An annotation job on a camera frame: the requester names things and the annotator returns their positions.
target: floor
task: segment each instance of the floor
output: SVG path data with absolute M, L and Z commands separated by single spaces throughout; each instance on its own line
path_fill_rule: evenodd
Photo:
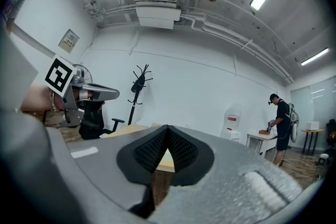
M 66 142 L 81 140 L 78 129 L 59 128 L 62 119 L 61 112 L 48 113 L 46 118 L 46 126 L 58 128 Z M 286 151 L 283 165 L 280 169 L 292 176 L 303 189 L 310 184 L 325 176 L 325 168 L 316 165 L 316 159 L 322 152 L 315 151 L 314 155 L 306 155 L 301 153 L 302 149 L 292 148 Z M 270 162 L 273 159 L 275 150 L 266 153 L 265 158 Z M 174 173 L 156 170 L 152 176 L 152 187 L 155 205 L 159 205 L 169 191 L 170 179 Z

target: table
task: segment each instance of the table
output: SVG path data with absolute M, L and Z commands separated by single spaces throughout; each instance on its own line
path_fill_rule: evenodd
M 318 135 L 319 133 L 321 133 L 321 132 L 324 132 L 325 130 L 324 130 L 324 129 L 318 129 L 318 130 L 301 130 L 301 131 L 306 133 L 306 139 L 305 139 L 305 144 L 304 144 L 304 146 L 303 146 L 302 153 L 305 152 L 305 149 L 306 149 L 306 143 L 307 143 L 307 139 L 308 139 L 308 134 L 311 133 L 310 141 L 309 141 L 309 146 L 308 146 L 308 150 L 307 150 L 307 154 L 309 154 L 309 151 L 310 151 L 310 146 L 311 146 L 311 141 L 312 141 L 313 135 L 314 135 L 314 133 L 316 133 L 316 135 L 315 135 L 314 147 L 313 147 L 313 151 L 312 151 L 312 155 L 314 155 L 315 147 L 316 147 L 316 142 L 317 142 L 317 135 Z
M 257 139 L 259 141 L 258 146 L 256 147 L 256 153 L 259 155 L 260 154 L 260 149 L 262 146 L 262 143 L 264 141 L 268 142 L 270 140 L 276 139 L 277 136 L 276 135 L 272 135 L 272 134 L 252 134 L 252 133 L 248 133 L 247 134 L 247 141 L 246 141 L 246 146 L 249 147 L 250 146 L 250 140 L 251 137 L 254 139 Z M 263 151 L 262 153 L 262 157 L 265 157 L 265 153 L 266 151 Z
M 153 123 L 151 127 L 155 127 L 155 126 L 161 126 L 161 125 Z M 142 130 L 145 130 L 145 129 L 147 129 L 147 127 L 144 127 L 144 126 L 137 125 L 137 124 L 133 123 L 131 125 L 128 125 L 124 128 L 121 128 L 121 129 L 115 131 L 114 133 L 108 134 L 108 135 L 104 136 L 103 138 L 109 138 L 109 137 L 115 137 L 115 136 L 124 135 L 124 134 L 130 134 L 130 133 L 134 133 L 134 132 L 137 132 L 137 131 L 142 131 Z M 161 159 L 161 161 L 160 161 L 160 163 L 159 163 L 159 165 L 156 169 L 161 170 L 161 171 L 166 171 L 166 172 L 175 172 L 173 157 L 168 150 L 163 155 L 163 158 Z

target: dark shorts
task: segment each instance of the dark shorts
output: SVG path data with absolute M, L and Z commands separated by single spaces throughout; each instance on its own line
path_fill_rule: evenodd
M 288 130 L 287 134 L 279 135 L 277 139 L 277 150 L 278 151 L 285 151 L 288 146 L 289 138 L 290 138 L 291 128 Z

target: black hat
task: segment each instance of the black hat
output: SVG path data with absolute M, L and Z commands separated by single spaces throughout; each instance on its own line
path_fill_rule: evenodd
M 270 101 L 270 102 L 268 102 L 269 104 L 272 103 L 272 100 L 273 100 L 274 97 L 279 98 L 275 93 L 272 93 L 271 96 L 269 97 L 269 101 Z

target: black t-shirt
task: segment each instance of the black t-shirt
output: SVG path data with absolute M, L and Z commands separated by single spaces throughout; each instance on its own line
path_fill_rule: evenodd
M 278 103 L 277 118 L 281 118 L 283 121 L 277 124 L 279 137 L 285 137 L 290 129 L 290 120 L 286 114 L 289 114 L 289 106 L 284 100 L 280 99 Z

